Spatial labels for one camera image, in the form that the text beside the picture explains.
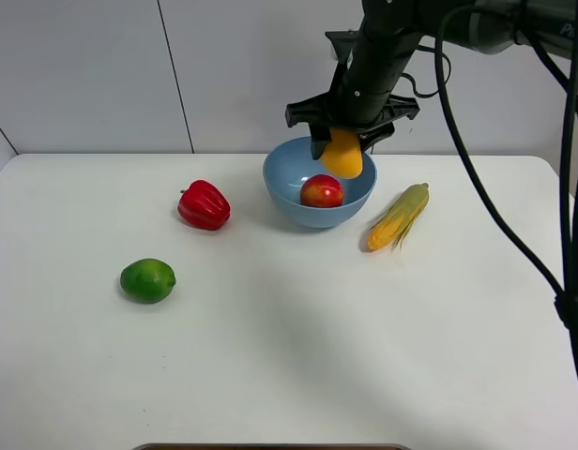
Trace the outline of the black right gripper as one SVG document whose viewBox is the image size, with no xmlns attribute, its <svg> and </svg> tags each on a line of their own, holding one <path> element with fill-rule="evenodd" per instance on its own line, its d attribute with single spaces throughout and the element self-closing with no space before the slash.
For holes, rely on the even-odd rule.
<svg viewBox="0 0 578 450">
<path fill-rule="evenodd" d="M 288 127 L 309 126 L 314 160 L 332 142 L 332 128 L 356 133 L 364 153 L 391 137 L 394 121 L 417 116 L 418 102 L 394 96 L 392 91 L 418 44 L 416 32 L 402 31 L 390 37 L 361 29 L 347 62 L 337 61 L 328 91 L 286 106 Z"/>
</svg>

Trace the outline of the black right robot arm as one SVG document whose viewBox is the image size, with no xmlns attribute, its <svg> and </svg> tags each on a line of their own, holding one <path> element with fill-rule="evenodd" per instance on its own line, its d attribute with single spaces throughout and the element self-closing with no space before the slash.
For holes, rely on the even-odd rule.
<svg viewBox="0 0 578 450">
<path fill-rule="evenodd" d="M 528 45 L 572 58 L 577 8 L 572 1 L 365 1 L 357 31 L 328 31 L 337 66 L 327 92 L 287 105 L 288 127 L 308 125 L 313 158 L 334 128 L 353 132 L 361 150 L 389 138 L 394 121 L 414 119 L 414 98 L 393 89 L 424 37 L 484 53 Z"/>
</svg>

